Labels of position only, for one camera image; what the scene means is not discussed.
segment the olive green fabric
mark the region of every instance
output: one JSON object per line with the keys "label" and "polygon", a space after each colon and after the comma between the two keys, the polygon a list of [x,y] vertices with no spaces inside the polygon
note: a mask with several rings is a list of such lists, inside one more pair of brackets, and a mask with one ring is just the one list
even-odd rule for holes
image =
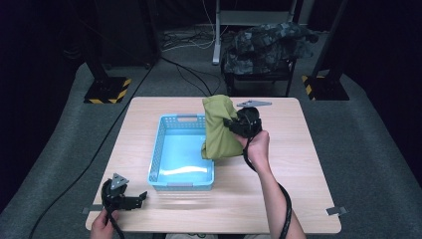
{"label": "olive green fabric", "polygon": [[224,126],[223,119],[236,119],[233,102],[226,96],[213,96],[202,100],[205,109],[206,138],[202,144],[202,158],[220,159],[242,154],[242,145]]}

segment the person's left hand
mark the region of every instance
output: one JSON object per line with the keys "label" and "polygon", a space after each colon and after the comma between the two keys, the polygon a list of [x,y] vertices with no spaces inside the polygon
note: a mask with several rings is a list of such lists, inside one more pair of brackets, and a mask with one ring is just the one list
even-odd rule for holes
{"label": "person's left hand", "polygon": [[[112,218],[117,221],[118,215],[117,211],[114,211],[111,214]],[[94,220],[93,226],[91,228],[91,239],[111,239],[112,238],[112,225],[111,222],[106,217],[106,210],[103,209],[100,212],[100,215]]]}

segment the gray carpet floor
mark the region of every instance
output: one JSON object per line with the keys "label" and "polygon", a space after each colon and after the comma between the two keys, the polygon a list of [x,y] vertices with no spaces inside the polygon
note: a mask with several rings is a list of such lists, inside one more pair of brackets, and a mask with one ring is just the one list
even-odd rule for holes
{"label": "gray carpet floor", "polygon": [[[362,88],[343,76],[341,83],[350,101],[313,102],[306,94],[301,76],[314,69],[325,37],[321,34],[321,41],[314,45],[312,58],[298,60],[290,97],[302,105],[334,204],[349,212],[340,217],[340,233],[309,238],[422,238],[422,190]],[[199,74],[211,92],[225,94],[220,69],[211,64],[212,52],[212,48],[189,47],[162,56],[215,75]],[[0,215],[0,238],[28,238],[43,211],[94,159],[81,179],[47,211],[34,233],[34,238],[89,238],[82,210],[93,202],[131,96],[207,97],[202,83],[181,71],[205,95],[184,80],[174,65],[160,60],[149,73],[144,67],[107,71],[110,76],[131,78],[128,92],[120,104],[90,105],[83,101],[93,77],[82,65],[54,134]],[[240,87],[245,96],[252,96],[280,92],[285,85]],[[125,236],[152,237],[148,233]]]}

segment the stand base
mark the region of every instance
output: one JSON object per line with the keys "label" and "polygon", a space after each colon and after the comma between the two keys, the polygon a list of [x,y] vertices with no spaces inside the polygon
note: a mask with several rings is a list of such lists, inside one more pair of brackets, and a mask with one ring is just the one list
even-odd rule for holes
{"label": "stand base", "polygon": [[102,82],[94,81],[85,95],[84,103],[116,104],[123,100],[131,79],[125,77],[109,77]]}
{"label": "stand base", "polygon": [[312,101],[348,101],[350,98],[339,81],[329,81],[326,77],[302,76],[307,94]]}

